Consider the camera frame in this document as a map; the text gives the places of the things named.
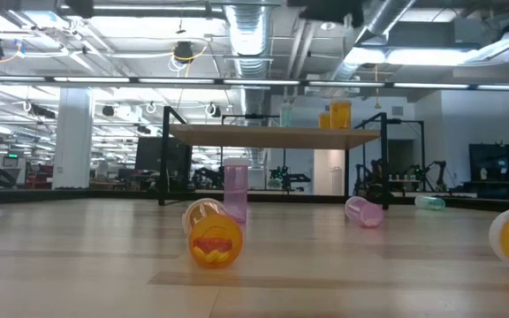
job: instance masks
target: wooden shelf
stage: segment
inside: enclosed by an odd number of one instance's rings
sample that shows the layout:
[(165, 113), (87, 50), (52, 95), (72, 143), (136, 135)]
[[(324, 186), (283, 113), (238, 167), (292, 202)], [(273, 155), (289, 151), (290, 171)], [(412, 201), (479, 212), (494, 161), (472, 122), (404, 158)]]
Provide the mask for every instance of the wooden shelf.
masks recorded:
[(170, 133), (189, 146), (350, 149), (380, 137), (379, 130), (171, 125)]

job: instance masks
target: ductwork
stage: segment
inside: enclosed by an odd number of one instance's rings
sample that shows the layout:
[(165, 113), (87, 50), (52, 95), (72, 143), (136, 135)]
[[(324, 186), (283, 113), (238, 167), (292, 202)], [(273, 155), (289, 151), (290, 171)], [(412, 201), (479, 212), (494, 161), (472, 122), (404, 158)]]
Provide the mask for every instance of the ductwork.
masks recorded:
[[(229, 28), (233, 54), (239, 56), (260, 56), (267, 51), (269, 8), (255, 5), (229, 5), (224, 7), (231, 25)], [(235, 60), (235, 70), (242, 79), (264, 79), (268, 75), (269, 62), (262, 60)], [(242, 89), (241, 108), (244, 114), (262, 114), (265, 91)], [(247, 125), (259, 125), (247, 121)], [(250, 149), (253, 163), (262, 162), (262, 151)]]
[[(382, 1), (377, 9), (373, 9), (374, 13), (370, 15), (365, 31), (363, 34), (360, 34), (360, 36), (357, 36), (356, 41), (387, 35), (414, 3), (415, 0)], [(335, 81), (348, 81), (353, 77), (360, 66), (360, 64), (346, 63), (343, 61), (330, 79)]]

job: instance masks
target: column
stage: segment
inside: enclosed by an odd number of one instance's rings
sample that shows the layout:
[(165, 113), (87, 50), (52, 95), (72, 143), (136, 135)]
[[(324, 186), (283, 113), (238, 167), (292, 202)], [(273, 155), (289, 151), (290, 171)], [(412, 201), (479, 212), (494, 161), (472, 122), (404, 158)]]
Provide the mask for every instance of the column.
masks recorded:
[(62, 88), (52, 189), (88, 188), (94, 125), (91, 88)]

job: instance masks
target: pink plastic cup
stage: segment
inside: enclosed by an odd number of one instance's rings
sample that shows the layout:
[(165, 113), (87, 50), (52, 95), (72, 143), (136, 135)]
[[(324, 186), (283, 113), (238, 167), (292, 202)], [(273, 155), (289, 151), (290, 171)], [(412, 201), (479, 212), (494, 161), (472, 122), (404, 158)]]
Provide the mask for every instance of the pink plastic cup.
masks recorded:
[(226, 159), (224, 205), (227, 215), (237, 223), (247, 221), (248, 166), (247, 159)]
[(345, 214), (351, 221), (367, 229), (376, 228), (384, 221), (382, 208), (361, 197), (351, 197), (347, 200)]

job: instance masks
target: wooden floor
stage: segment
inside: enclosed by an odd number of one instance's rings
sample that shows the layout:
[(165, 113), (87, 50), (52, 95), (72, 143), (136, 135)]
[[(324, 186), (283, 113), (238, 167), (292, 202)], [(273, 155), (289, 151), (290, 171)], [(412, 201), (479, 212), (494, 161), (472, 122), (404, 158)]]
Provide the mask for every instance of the wooden floor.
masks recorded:
[(0, 206), (0, 318), (509, 317), (491, 212), (392, 207), (379, 230), (341, 205), (250, 205), (230, 269), (199, 269), (185, 204)]

